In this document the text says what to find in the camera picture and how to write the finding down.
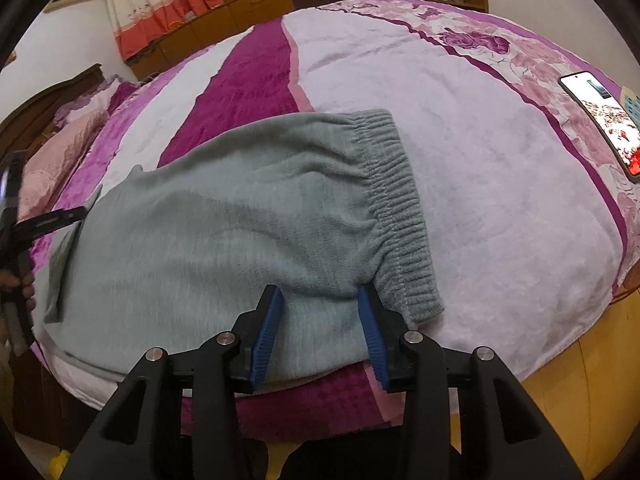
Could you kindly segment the person's left hand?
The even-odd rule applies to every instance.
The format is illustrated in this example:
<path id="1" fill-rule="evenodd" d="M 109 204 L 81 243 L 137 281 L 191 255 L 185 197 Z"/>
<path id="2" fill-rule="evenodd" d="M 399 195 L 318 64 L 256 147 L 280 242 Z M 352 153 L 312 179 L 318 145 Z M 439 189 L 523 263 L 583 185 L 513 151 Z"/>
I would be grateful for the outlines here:
<path id="1" fill-rule="evenodd" d="M 25 308 L 29 311 L 35 309 L 35 275 L 32 271 L 23 276 L 17 276 L 12 271 L 2 269 L 0 272 L 1 299 L 8 299 L 13 294 L 20 294 L 24 300 Z"/>

